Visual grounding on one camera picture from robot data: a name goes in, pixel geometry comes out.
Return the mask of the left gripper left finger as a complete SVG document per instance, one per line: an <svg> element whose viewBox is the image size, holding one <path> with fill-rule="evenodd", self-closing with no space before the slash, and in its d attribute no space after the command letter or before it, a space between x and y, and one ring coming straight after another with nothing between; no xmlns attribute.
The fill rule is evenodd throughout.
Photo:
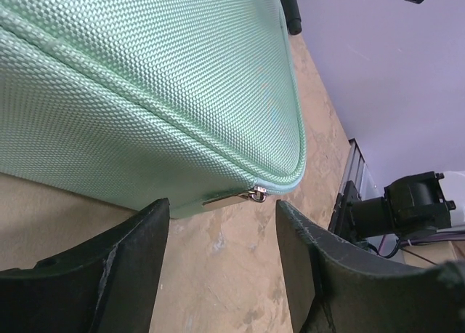
<svg viewBox="0 0 465 333"><path fill-rule="evenodd" d="M1 272L2 332L149 332L169 201L27 270Z"/></svg>

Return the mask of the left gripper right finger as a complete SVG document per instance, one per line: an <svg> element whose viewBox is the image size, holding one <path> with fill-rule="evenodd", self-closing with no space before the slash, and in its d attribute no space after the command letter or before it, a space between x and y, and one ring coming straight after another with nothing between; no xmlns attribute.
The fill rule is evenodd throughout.
<svg viewBox="0 0 465 333"><path fill-rule="evenodd" d="M464 263L417 268L367 252L275 205L294 332L463 332Z"/></svg>

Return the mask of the mint green medicine case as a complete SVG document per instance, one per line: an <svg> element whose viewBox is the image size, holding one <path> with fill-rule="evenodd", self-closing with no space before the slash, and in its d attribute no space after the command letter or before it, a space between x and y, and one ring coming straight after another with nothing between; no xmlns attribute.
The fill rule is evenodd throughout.
<svg viewBox="0 0 465 333"><path fill-rule="evenodd" d="M1 0L1 172L175 218L304 176L280 0Z"/></svg>

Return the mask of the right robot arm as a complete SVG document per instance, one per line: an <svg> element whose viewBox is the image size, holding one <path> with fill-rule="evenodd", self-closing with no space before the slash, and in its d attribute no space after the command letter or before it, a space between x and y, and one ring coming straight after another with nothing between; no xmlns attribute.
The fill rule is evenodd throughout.
<svg viewBox="0 0 465 333"><path fill-rule="evenodd" d="M349 129L384 197L370 208L403 238L452 225L464 197L464 0L356 0Z"/></svg>

